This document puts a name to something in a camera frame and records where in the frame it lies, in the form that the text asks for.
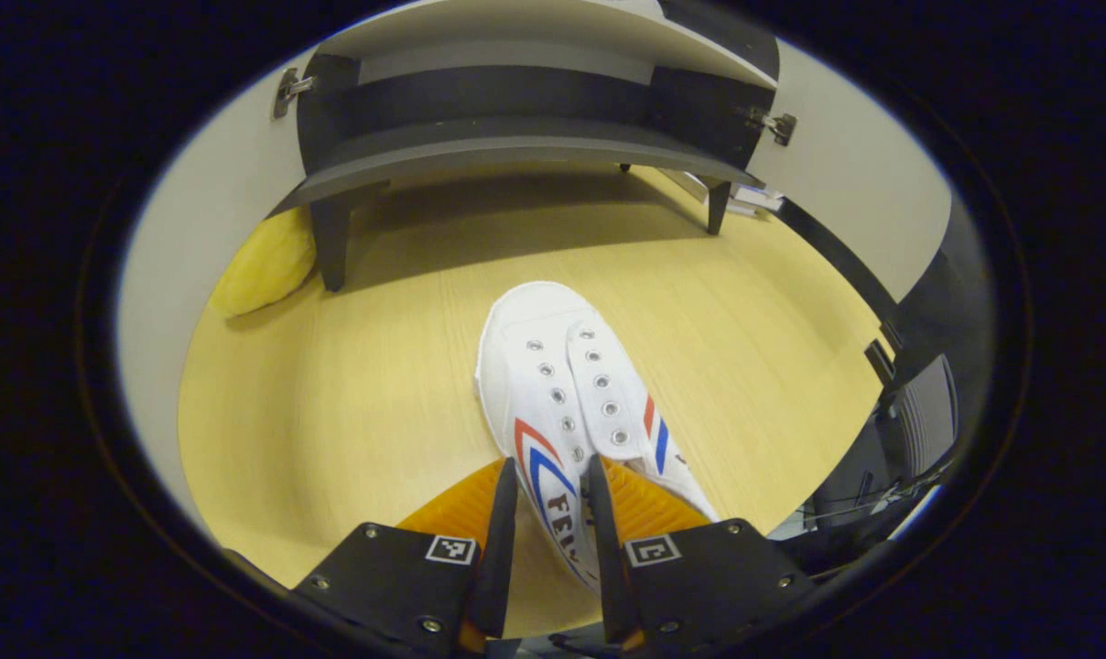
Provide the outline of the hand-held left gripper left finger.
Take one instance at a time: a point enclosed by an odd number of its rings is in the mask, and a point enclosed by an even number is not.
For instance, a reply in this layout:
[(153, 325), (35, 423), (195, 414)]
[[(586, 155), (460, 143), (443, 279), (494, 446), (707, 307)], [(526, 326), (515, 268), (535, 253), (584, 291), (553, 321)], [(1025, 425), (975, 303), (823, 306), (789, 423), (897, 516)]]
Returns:
[(504, 634), (517, 503), (515, 460), (494, 460), (395, 525), (357, 525), (292, 597), (385, 653), (482, 658)]

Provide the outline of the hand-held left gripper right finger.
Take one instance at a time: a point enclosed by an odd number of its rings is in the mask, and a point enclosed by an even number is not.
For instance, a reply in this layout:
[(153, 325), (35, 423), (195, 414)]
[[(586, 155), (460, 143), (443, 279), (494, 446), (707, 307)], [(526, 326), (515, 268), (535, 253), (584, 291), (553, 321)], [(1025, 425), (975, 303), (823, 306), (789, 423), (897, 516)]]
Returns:
[(588, 463), (604, 638), (623, 653), (724, 653), (816, 592), (745, 520), (711, 522), (603, 456)]

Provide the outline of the white canvas shoe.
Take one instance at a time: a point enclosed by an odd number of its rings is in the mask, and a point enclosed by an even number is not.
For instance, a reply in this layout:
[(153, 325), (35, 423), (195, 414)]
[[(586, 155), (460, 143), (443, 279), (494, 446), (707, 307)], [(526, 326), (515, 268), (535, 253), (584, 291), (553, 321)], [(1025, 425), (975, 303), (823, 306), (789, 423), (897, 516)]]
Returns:
[(705, 523), (717, 520), (627, 351), (573, 289), (529, 281), (494, 301), (479, 339), (476, 387), (539, 529), (593, 592), (601, 588), (598, 543), (587, 525), (595, 456), (645, 477)]

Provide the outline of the white and grey shoe cabinet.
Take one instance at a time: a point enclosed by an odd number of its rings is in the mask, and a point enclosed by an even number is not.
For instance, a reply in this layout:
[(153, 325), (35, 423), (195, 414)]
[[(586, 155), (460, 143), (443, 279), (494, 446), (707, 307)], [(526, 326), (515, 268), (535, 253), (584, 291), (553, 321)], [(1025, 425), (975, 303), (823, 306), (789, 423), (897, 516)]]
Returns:
[(417, 0), (316, 49), (357, 59), (359, 82), (298, 113), (306, 206), (324, 287), (345, 284), (352, 210), (398, 177), (528, 161), (691, 174), (723, 228), (733, 184), (771, 112), (778, 38), (711, 0)]

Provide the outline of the white shoe cabinet door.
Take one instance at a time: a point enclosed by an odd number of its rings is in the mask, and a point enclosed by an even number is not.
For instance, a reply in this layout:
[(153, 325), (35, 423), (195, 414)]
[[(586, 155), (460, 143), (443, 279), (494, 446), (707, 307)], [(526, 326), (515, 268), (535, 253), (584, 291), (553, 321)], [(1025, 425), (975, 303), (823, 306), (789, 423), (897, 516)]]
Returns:
[(900, 303), (942, 244), (950, 184), (872, 95), (791, 42), (776, 46), (770, 114), (797, 124), (784, 146), (763, 134), (747, 171), (816, 218)]
[[(273, 121), (278, 79), (316, 76)], [(298, 113), (314, 92), (359, 82), (357, 59), (319, 49), (276, 64), (213, 105), (158, 175), (131, 230), (114, 313), (123, 400), (165, 501), (212, 541), (182, 467), (178, 405), (185, 360), (206, 301), (246, 237), (307, 176)]]

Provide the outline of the metal door hinge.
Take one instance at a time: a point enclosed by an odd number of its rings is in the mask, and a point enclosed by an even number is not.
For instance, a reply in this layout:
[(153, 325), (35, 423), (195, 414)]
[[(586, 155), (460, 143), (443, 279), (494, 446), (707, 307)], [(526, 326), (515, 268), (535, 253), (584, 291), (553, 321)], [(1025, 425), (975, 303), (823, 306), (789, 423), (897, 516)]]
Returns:
[(278, 79), (276, 92), (271, 105), (271, 117), (273, 121), (286, 116), (289, 105), (292, 104), (301, 93), (314, 91), (316, 88), (316, 76), (301, 79), (298, 75), (298, 67), (286, 67)]
[(770, 115), (765, 109), (749, 107), (744, 113), (745, 125), (758, 133), (769, 133), (776, 145), (787, 146), (799, 125), (799, 118), (791, 113)]

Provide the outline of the black chair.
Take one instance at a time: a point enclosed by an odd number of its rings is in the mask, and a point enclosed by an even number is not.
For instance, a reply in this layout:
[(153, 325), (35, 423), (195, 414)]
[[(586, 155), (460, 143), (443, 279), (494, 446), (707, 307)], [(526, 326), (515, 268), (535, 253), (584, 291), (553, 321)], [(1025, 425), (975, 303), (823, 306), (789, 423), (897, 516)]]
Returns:
[(954, 375), (940, 353), (881, 397), (808, 498), (801, 541), (828, 555), (867, 552), (891, 537), (937, 492), (959, 429)]

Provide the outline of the yellow soft cushion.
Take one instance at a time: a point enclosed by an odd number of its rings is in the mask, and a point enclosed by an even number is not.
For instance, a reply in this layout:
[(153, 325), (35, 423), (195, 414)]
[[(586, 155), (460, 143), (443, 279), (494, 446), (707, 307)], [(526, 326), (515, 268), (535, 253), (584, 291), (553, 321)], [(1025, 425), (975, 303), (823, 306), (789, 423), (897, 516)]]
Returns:
[(236, 251), (207, 305), (226, 318), (264, 308), (298, 291), (315, 262), (306, 206), (274, 215), (257, 224)]

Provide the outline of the blue cover book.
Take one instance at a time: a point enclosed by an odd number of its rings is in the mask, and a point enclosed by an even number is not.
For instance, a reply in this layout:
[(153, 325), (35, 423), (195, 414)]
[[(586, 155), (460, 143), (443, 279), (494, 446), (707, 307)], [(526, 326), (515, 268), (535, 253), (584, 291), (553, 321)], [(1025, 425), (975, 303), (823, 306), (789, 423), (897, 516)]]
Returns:
[(771, 189), (761, 189), (745, 184), (733, 184), (728, 210), (741, 215), (765, 212), (776, 215), (785, 203), (785, 196)]

